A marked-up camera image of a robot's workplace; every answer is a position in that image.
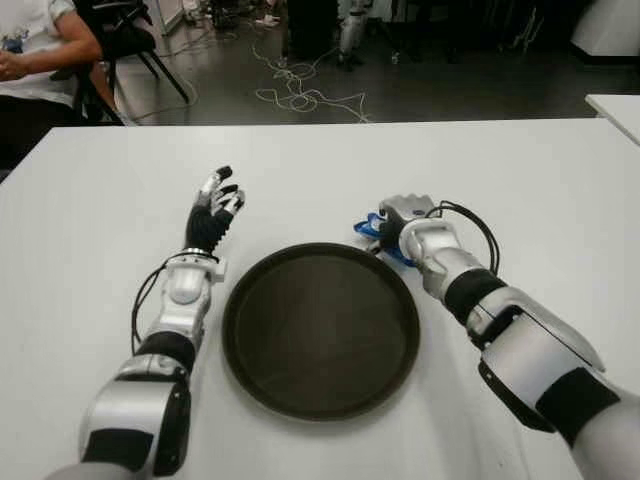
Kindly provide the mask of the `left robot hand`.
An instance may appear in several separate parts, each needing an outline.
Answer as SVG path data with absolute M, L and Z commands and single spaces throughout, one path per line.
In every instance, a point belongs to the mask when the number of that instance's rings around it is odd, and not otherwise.
M 186 223 L 184 249 L 212 254 L 245 206 L 245 192 L 238 184 L 227 183 L 232 174 L 230 166 L 220 167 L 197 191 Z

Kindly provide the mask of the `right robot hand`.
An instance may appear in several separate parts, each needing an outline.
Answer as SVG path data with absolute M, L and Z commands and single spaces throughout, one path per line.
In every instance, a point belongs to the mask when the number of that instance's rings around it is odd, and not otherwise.
M 435 208 L 428 195 L 395 195 L 382 200 L 378 207 L 377 249 L 391 251 L 399 247 L 401 231 L 414 220 L 423 219 Z

